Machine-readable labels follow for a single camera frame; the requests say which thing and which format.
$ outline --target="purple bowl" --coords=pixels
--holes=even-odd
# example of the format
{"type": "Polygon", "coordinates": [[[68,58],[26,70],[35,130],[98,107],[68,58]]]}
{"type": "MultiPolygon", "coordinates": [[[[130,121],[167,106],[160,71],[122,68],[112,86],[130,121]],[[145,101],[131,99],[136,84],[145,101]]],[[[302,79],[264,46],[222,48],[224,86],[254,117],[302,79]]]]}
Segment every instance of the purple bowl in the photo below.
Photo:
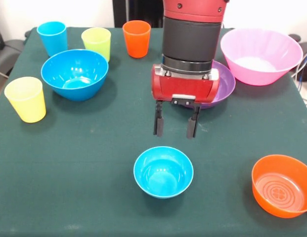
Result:
{"type": "Polygon", "coordinates": [[[229,95],[231,95],[236,86],[236,80],[233,74],[225,65],[217,61],[213,61],[213,68],[216,68],[219,71],[219,77],[220,77],[219,88],[214,100],[211,103],[202,104],[201,109],[208,109],[219,104],[229,95]]]}

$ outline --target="table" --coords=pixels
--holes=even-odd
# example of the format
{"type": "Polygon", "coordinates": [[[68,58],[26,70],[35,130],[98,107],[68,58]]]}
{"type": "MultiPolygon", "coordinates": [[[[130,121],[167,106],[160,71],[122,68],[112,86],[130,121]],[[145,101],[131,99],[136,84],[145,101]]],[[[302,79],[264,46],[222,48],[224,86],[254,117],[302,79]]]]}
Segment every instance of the table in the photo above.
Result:
{"type": "MultiPolygon", "coordinates": [[[[84,30],[68,28],[70,49],[83,48],[84,30]]],[[[307,214],[271,216],[251,189],[252,167],[265,155],[307,164],[307,109],[290,77],[264,87],[237,82],[227,100],[202,111],[191,140],[192,111],[166,103],[159,138],[150,70],[161,60],[162,30],[152,29],[143,59],[127,55],[121,29],[110,31],[110,71],[94,98],[71,102],[44,83],[47,115],[26,124],[0,96],[0,236],[306,237],[307,214]],[[135,183],[133,164],[153,146],[191,159],[194,179],[182,195],[155,199],[135,183]]],[[[9,80],[41,78],[46,59],[33,29],[9,80]]],[[[225,63],[220,47],[216,60],[225,63]]]]}

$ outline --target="bowl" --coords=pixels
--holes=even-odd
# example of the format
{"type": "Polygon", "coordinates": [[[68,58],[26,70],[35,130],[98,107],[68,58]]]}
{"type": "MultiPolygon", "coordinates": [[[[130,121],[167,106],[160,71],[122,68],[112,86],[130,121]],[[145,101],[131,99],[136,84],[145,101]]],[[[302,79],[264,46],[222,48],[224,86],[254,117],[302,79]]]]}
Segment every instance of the bowl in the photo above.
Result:
{"type": "Polygon", "coordinates": [[[264,29],[234,29],[220,42],[232,74],[249,85],[277,81],[303,58],[300,45],[290,36],[264,29]]]}
{"type": "Polygon", "coordinates": [[[203,103],[201,109],[208,109],[218,105],[224,101],[229,95],[232,94],[236,87],[236,80],[231,71],[223,64],[213,61],[213,68],[219,71],[219,88],[217,94],[211,103],[203,103]]]}
{"type": "Polygon", "coordinates": [[[307,165],[285,155],[268,155],[252,170],[252,190],[268,213],[293,218],[307,212],[307,165]]]}
{"type": "Polygon", "coordinates": [[[41,76],[52,90],[72,101],[93,97],[103,86],[107,73],[106,59],[86,49],[55,54],[41,68],[41,76]]]}
{"type": "Polygon", "coordinates": [[[133,175],[147,194],[160,199],[183,193],[193,180],[193,165],[181,151],[172,147],[153,147],[136,160],[133,175]]]}

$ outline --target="yellow cup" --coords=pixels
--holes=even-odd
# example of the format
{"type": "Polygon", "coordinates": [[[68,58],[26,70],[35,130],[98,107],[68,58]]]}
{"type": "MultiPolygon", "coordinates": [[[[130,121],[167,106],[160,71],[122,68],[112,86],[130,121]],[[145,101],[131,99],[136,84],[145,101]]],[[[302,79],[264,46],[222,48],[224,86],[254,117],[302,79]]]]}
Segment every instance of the yellow cup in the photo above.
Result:
{"type": "Polygon", "coordinates": [[[15,79],[5,87],[4,94],[24,122],[38,122],[45,117],[43,84],[39,79],[15,79]]]}
{"type": "Polygon", "coordinates": [[[85,49],[103,55],[109,62],[111,33],[108,29],[101,27],[89,28],[81,34],[81,38],[85,49]]]}

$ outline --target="large blue bowl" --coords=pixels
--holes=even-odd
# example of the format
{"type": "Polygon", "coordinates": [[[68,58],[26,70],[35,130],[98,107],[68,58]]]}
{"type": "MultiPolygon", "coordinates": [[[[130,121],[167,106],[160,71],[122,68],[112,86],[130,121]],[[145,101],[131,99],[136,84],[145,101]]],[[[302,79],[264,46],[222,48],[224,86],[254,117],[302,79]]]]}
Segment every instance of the large blue bowl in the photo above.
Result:
{"type": "Polygon", "coordinates": [[[73,101],[93,97],[104,84],[107,73],[106,59],[86,49],[55,54],[41,68],[43,80],[56,93],[73,101]]]}
{"type": "Polygon", "coordinates": [[[172,147],[153,147],[143,152],[133,167],[135,181],[155,198],[173,198],[183,193],[193,180],[189,158],[172,147]]]}

